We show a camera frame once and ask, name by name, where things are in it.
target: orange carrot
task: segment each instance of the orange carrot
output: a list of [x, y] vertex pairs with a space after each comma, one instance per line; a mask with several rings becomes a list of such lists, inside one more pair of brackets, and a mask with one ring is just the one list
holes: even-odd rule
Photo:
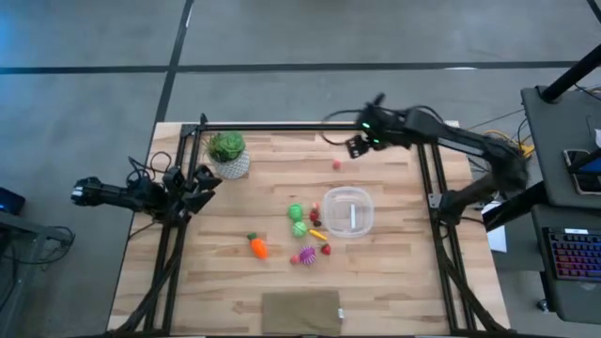
[[246, 238], [251, 241], [251, 249], [255, 256], [261, 259], [267, 258], [267, 246], [261, 238], [256, 237], [256, 233], [248, 234]]

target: clear plastic container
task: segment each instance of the clear plastic container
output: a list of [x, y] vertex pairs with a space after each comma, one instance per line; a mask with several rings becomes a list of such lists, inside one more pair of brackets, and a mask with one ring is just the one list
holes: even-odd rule
[[361, 188], [334, 188], [323, 196], [321, 221], [337, 237], [363, 236], [374, 224], [374, 203]]

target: green ball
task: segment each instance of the green ball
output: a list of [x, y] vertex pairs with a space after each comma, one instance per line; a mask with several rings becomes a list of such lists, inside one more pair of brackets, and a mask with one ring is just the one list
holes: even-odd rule
[[303, 222], [296, 222], [292, 225], [292, 236], [295, 238], [302, 238], [307, 235], [307, 225]]
[[288, 208], [288, 217], [294, 222], [302, 221], [302, 206], [298, 203], [290, 205]]

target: potted plant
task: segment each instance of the potted plant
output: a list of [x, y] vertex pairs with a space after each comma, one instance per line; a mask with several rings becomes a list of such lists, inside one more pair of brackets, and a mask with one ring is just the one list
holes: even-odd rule
[[223, 178], [240, 178], [248, 173], [251, 157], [237, 131], [218, 132], [207, 144], [208, 159]]

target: white plant pot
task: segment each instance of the white plant pot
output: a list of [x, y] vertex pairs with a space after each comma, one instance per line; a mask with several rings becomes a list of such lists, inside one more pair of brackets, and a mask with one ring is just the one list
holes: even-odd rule
[[215, 171], [220, 177], [228, 179], [243, 177], [248, 173], [248, 169], [251, 167], [251, 156], [246, 149], [242, 151], [240, 156], [232, 161], [219, 163], [210, 156], [208, 157], [208, 160], [213, 164]]

